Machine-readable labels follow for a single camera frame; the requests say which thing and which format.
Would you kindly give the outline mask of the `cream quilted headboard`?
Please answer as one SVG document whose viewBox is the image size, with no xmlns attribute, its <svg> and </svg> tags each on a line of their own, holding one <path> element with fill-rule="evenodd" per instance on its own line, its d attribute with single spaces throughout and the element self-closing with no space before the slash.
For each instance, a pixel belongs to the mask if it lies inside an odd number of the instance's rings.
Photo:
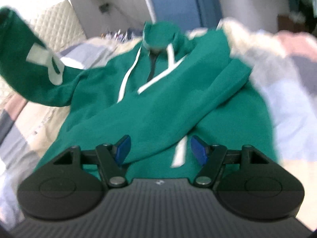
<svg viewBox="0 0 317 238">
<path fill-rule="evenodd" d="M 63 63 L 59 52 L 86 36 L 68 1 L 23 20 L 1 8 L 1 77 L 25 99 L 49 106 L 70 104 L 81 70 Z"/>
</svg>

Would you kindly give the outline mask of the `patchwork pastel bed quilt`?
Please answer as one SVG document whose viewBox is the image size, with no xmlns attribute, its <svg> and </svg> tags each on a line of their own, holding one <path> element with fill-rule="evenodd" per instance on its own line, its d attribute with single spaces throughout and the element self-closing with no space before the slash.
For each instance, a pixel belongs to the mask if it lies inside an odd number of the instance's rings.
<svg viewBox="0 0 317 238">
<path fill-rule="evenodd" d="M 316 229 L 316 38 L 308 33 L 252 32 L 233 18 L 218 29 L 230 53 L 252 67 L 250 79 L 271 112 L 275 149 L 283 167 L 303 183 L 298 218 Z M 18 184 L 56 139 L 68 107 L 49 107 L 23 99 L 1 82 L 1 224 L 22 221 Z"/>
</svg>

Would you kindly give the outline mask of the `brown wooden nightstand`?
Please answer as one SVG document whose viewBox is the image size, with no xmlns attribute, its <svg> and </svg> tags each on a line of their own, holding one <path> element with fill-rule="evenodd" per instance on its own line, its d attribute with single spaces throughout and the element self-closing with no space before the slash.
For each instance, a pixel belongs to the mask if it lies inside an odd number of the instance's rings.
<svg viewBox="0 0 317 238">
<path fill-rule="evenodd" d="M 278 31 L 289 31 L 293 33 L 306 32 L 305 23 L 295 23 L 288 15 L 277 16 Z"/>
</svg>

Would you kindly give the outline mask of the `blue curtain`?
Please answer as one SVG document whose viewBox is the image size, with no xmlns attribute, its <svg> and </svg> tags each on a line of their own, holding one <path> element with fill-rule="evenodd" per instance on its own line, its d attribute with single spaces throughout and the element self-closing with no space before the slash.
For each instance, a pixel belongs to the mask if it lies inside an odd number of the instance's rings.
<svg viewBox="0 0 317 238">
<path fill-rule="evenodd" d="M 202 27 L 216 28 L 222 18 L 220 0 L 196 0 Z"/>
</svg>

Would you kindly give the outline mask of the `green hooded sweatshirt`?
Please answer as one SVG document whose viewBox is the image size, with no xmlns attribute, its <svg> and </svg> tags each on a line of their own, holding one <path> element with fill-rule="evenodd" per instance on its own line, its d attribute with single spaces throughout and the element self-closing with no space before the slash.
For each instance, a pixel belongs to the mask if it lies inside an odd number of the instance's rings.
<svg viewBox="0 0 317 238">
<path fill-rule="evenodd" d="M 190 138 L 277 160 L 266 104 L 251 68 L 230 56 L 221 30 L 188 38 L 171 23 L 147 23 L 131 51 L 103 67 L 76 69 L 52 53 L 13 10 L 1 9 L 1 76 L 25 99 L 69 106 L 44 165 L 71 146 L 132 140 L 126 178 L 188 178 L 200 170 Z"/>
</svg>

